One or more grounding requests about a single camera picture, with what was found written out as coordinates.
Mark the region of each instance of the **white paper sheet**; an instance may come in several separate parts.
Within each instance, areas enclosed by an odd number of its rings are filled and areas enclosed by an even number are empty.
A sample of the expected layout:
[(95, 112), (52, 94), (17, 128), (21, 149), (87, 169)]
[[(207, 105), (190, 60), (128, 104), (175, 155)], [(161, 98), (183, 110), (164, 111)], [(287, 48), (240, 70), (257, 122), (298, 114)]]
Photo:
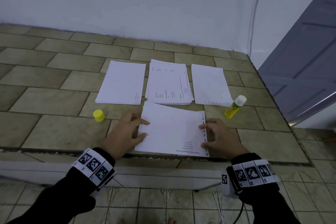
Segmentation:
[(220, 106), (232, 104), (223, 69), (192, 64), (191, 74), (196, 104)]
[(136, 151), (209, 157), (209, 152), (201, 148), (207, 141), (204, 111), (194, 112), (146, 101), (142, 119), (149, 125), (140, 125), (138, 134), (147, 137), (135, 147)]
[(146, 64), (111, 61), (96, 103), (140, 105)]
[(159, 104), (190, 104), (194, 98), (186, 65), (152, 59), (145, 97)]

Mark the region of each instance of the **black sleeve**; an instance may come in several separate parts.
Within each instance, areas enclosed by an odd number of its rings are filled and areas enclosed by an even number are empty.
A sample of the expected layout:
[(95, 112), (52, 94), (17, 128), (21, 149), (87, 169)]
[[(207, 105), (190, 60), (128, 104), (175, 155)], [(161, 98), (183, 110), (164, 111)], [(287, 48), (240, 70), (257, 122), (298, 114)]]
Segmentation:
[[(114, 167), (115, 160), (110, 154), (100, 148), (93, 148), (93, 150)], [(45, 188), (22, 216), (8, 224), (68, 224), (77, 214), (89, 212), (95, 207), (96, 200), (90, 194), (97, 188), (79, 170), (71, 167), (65, 178), (52, 187)]]
[[(247, 153), (232, 159), (232, 165), (261, 159), (255, 153)], [(276, 183), (243, 188), (239, 199), (251, 205), (254, 213), (254, 224), (264, 223), (300, 223), (279, 192)]]

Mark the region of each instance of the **door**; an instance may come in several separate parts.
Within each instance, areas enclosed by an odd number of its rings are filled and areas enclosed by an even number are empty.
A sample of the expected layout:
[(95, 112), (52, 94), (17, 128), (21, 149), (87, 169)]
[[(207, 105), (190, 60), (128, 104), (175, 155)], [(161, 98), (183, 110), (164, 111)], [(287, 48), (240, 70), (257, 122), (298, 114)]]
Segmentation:
[(288, 122), (336, 92), (336, 0), (313, 0), (258, 73)]

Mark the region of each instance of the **yellow glue stick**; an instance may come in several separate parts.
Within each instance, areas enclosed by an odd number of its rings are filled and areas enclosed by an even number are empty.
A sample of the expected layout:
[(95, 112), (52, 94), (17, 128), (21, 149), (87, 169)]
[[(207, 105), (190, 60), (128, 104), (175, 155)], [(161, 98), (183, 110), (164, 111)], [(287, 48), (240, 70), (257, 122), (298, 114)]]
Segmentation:
[(246, 102), (246, 97), (240, 95), (237, 99), (230, 105), (229, 109), (226, 110), (224, 116), (228, 119), (231, 119), (232, 116), (239, 110), (240, 107)]

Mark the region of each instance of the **left hand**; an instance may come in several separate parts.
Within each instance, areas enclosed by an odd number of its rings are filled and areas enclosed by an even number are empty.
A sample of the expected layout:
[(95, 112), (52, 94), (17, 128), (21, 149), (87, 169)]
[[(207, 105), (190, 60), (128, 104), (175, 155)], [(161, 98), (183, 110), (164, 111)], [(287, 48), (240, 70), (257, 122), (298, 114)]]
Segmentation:
[(146, 133), (142, 133), (132, 139), (132, 134), (137, 131), (140, 124), (149, 125), (148, 121), (139, 116), (139, 112), (128, 111), (125, 113), (107, 137), (100, 141), (99, 147), (108, 152), (115, 160), (132, 150), (147, 136)]

